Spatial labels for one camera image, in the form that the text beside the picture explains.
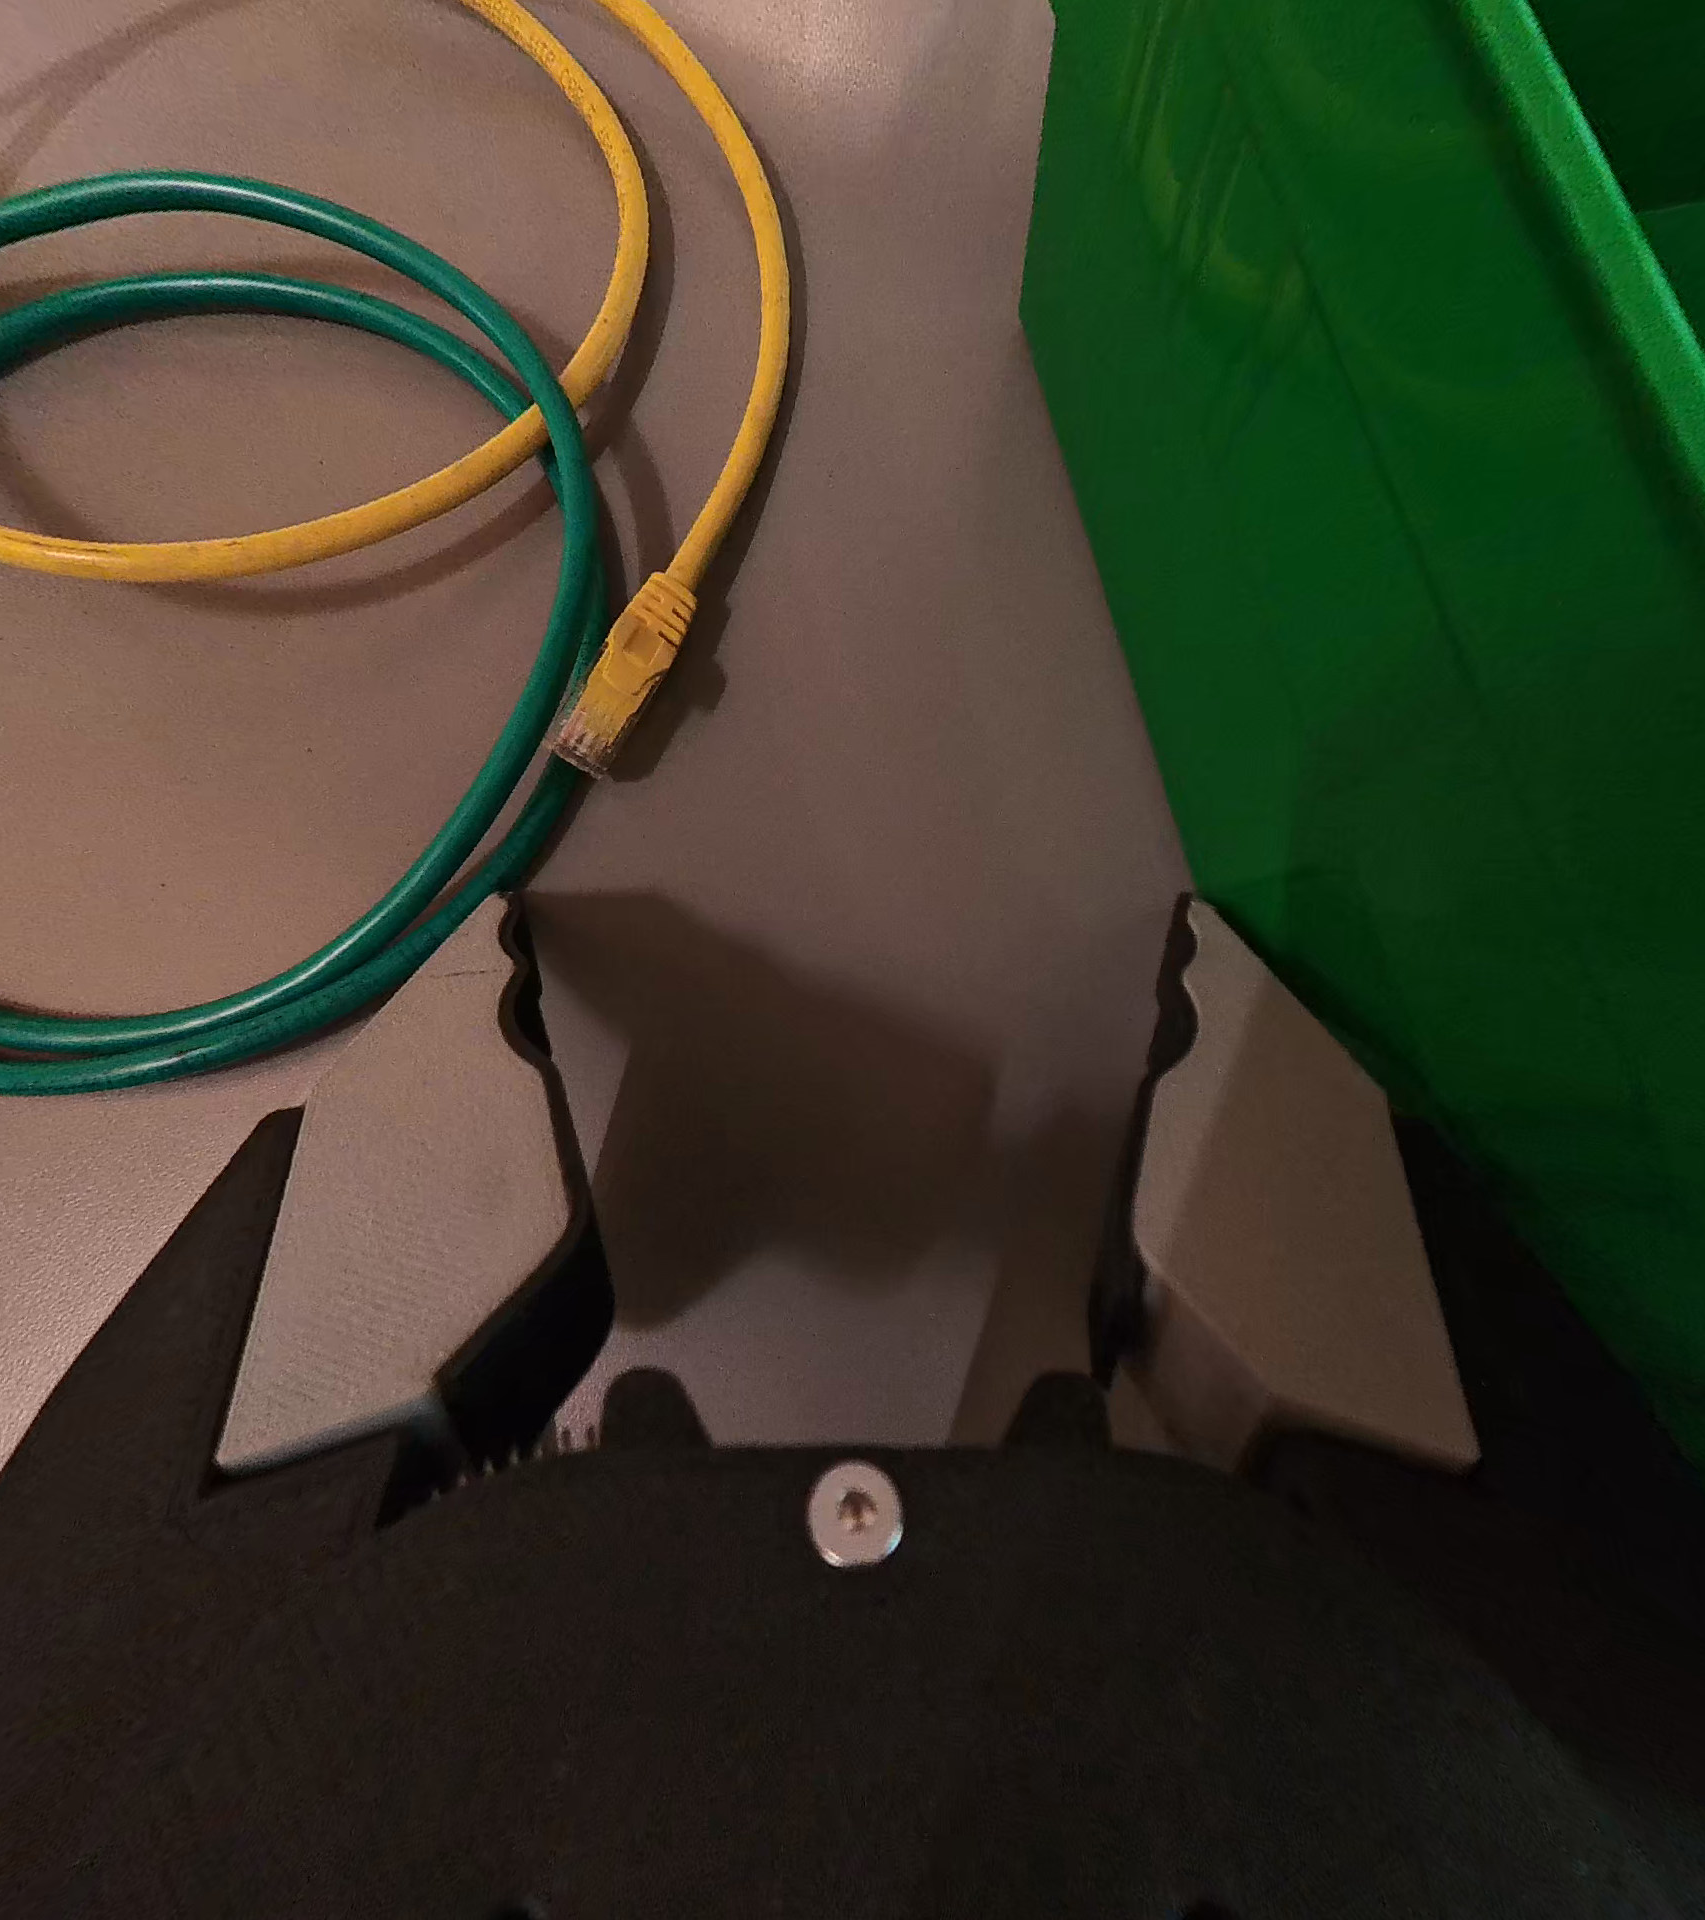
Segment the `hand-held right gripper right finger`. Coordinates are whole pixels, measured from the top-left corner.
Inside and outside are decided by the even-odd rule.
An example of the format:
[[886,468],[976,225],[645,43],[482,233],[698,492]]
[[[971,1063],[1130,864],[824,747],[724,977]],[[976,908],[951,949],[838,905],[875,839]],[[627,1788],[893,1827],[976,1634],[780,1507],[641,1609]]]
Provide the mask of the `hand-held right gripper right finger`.
[[1386,1095],[1204,901],[1172,908],[1092,1271],[1092,1377],[1243,1475],[1324,1436],[1480,1463]]

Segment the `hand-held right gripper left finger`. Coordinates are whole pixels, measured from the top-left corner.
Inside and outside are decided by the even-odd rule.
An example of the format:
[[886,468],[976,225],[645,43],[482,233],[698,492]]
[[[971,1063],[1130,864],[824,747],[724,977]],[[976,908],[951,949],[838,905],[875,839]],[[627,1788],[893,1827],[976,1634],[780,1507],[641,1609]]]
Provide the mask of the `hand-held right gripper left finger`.
[[524,901],[482,901],[298,1118],[215,1471],[368,1439],[446,1478],[531,1459],[615,1289]]

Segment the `green plastic bin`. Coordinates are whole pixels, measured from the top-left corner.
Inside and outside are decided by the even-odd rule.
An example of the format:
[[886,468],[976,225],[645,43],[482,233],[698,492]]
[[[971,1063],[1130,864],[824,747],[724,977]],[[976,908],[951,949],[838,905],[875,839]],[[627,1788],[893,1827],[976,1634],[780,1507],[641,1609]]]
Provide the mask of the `green plastic bin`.
[[1705,5],[1053,15],[1021,319],[1199,893],[1705,1482]]

